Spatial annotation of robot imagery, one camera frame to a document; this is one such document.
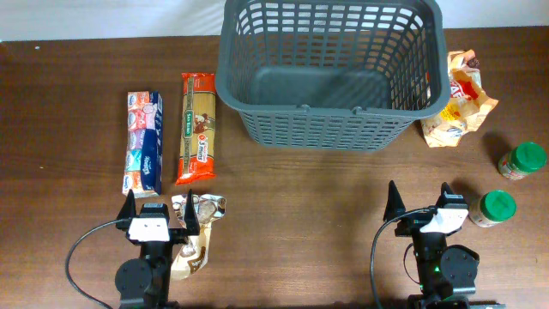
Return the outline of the orange snack bag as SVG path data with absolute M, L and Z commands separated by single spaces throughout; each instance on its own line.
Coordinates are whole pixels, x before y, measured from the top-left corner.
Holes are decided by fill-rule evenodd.
M 474 50 L 448 53 L 450 97 L 446 107 L 420 121 L 430 148 L 456 147 L 463 136 L 477 131 L 498 100 L 482 88 L 480 61 Z

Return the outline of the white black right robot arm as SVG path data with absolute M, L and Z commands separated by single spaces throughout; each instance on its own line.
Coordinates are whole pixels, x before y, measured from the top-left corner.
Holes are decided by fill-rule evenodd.
M 448 184 L 441 185 L 437 201 L 422 209 L 406 210 L 393 180 L 388 184 L 388 200 L 383 225 L 396 224 L 395 236 L 409 238 L 418 271 L 419 294 L 407 298 L 407 308 L 505 308 L 495 301 L 472 302 L 476 292 L 480 256 L 464 245 L 448 245 L 447 238 L 461 230 L 468 216 L 463 196 Z

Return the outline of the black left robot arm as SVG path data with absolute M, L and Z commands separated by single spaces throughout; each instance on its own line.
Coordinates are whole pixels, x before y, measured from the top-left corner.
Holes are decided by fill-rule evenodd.
M 116 228 L 126 232 L 126 239 L 140 247 L 140 256 L 124 262 L 115 275 L 120 293 L 120 308 L 177 309 L 168 299 L 171 279 L 172 248 L 188 244 L 190 236 L 200 233 L 194 202 L 184 204 L 184 227 L 169 226 L 168 207 L 163 203 L 146 203 L 136 211 L 136 199 L 130 191 L 118 213 Z

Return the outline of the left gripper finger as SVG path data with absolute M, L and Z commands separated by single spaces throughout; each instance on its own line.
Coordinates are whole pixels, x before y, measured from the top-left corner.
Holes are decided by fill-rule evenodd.
M 184 206 L 184 223 L 185 229 L 187 230 L 189 236 L 198 236 L 200 234 L 200 223 L 196 215 L 192 189 L 189 189 L 188 194 L 186 195 L 186 202 Z
M 133 218 L 136 217 L 136 200 L 132 190 L 128 191 L 123 207 L 117 216 L 116 228 L 119 230 L 128 230 Z

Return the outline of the green-lid jar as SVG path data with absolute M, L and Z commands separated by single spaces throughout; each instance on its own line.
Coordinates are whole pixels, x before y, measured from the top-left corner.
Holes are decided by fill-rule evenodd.
M 546 163 L 547 153 L 539 144 L 523 142 L 502 156 L 498 171 L 507 179 L 519 180 L 538 172 Z
M 516 201 L 506 191 L 490 191 L 469 206 L 468 217 L 479 227 L 493 227 L 516 213 Z

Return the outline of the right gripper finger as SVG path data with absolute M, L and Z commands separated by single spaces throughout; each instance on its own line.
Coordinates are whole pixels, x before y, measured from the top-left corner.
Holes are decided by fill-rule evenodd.
M 441 185 L 441 193 L 436 201 L 438 208 L 444 208 L 447 204 L 450 204 L 454 196 L 454 192 L 451 190 L 446 182 Z
M 394 218 L 403 215 L 405 212 L 406 208 L 396 187 L 395 181 L 391 180 L 389 182 L 388 200 L 383 215 L 383 221 L 387 222 L 393 220 Z

